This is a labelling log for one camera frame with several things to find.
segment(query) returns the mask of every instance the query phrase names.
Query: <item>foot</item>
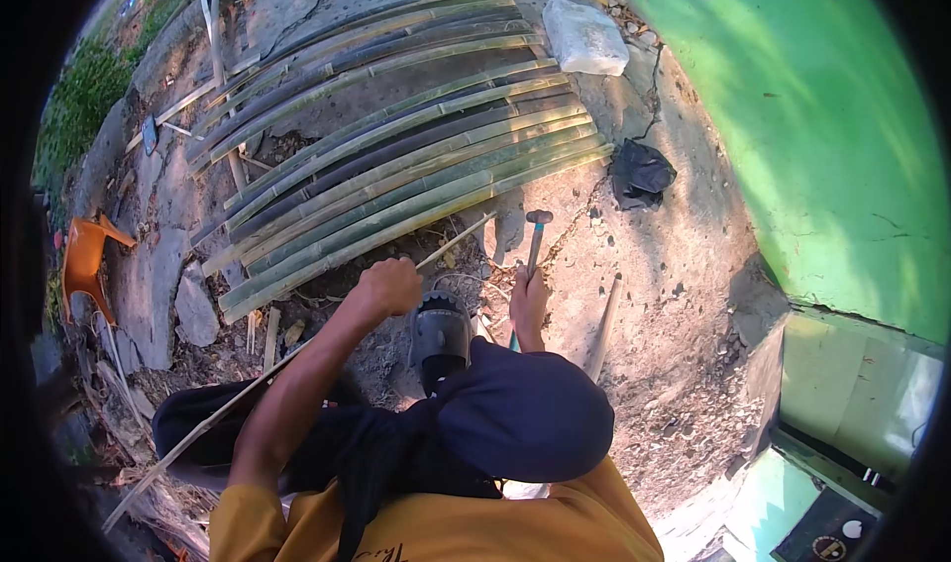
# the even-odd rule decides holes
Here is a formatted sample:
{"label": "foot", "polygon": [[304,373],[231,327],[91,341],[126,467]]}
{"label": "foot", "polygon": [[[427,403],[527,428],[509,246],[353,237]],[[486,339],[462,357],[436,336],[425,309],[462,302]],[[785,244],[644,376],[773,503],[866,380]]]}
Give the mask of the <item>foot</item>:
{"label": "foot", "polygon": [[426,396],[434,398],[443,380],[466,369],[472,339],[469,315],[458,296],[433,291],[423,294],[411,317],[410,366],[420,373]]}

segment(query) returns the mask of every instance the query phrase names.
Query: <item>green wall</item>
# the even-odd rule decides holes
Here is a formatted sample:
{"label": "green wall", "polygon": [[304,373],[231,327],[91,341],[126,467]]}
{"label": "green wall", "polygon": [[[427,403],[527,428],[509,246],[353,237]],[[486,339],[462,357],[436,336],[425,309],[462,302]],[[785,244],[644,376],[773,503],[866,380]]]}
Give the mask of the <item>green wall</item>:
{"label": "green wall", "polygon": [[946,343],[943,157],[872,0],[633,1],[720,129],[791,299]]}

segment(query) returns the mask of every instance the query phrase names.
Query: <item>wood scrap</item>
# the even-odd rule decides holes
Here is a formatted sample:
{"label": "wood scrap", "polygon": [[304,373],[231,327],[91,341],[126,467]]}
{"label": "wood scrap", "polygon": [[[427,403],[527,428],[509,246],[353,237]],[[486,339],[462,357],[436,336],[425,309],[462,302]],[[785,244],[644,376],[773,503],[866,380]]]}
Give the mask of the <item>wood scrap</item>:
{"label": "wood scrap", "polygon": [[274,359],[278,350],[278,330],[280,325],[280,311],[271,307],[267,316],[267,336],[264,338],[264,373],[274,367]]}

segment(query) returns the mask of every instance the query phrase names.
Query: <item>stone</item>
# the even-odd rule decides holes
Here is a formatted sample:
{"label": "stone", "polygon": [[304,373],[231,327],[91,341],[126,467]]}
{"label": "stone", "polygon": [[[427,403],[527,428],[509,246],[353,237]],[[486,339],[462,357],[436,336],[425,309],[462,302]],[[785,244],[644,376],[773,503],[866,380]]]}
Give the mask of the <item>stone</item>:
{"label": "stone", "polygon": [[178,313],[187,342],[208,347],[218,339],[218,313],[205,285],[202,266],[196,260],[182,272],[182,280],[175,295],[175,312]]}
{"label": "stone", "polygon": [[569,0],[549,0],[542,21],[554,57],[565,72],[620,75],[630,55],[621,33],[599,10]]}

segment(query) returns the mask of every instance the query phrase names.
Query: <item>hand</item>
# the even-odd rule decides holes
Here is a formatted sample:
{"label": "hand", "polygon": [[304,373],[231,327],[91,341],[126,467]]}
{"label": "hand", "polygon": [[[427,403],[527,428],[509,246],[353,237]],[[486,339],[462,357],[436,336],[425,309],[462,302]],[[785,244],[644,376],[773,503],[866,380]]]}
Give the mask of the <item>hand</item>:
{"label": "hand", "polygon": [[544,352],[541,325],[545,320],[548,288],[545,287],[540,269],[534,271],[531,281],[528,278],[528,268],[519,265],[516,270],[516,287],[512,290],[512,301],[509,303],[509,319],[523,353]]}
{"label": "hand", "polygon": [[360,275],[346,302],[378,318],[404,315],[422,301],[422,276],[409,257],[375,262]]}

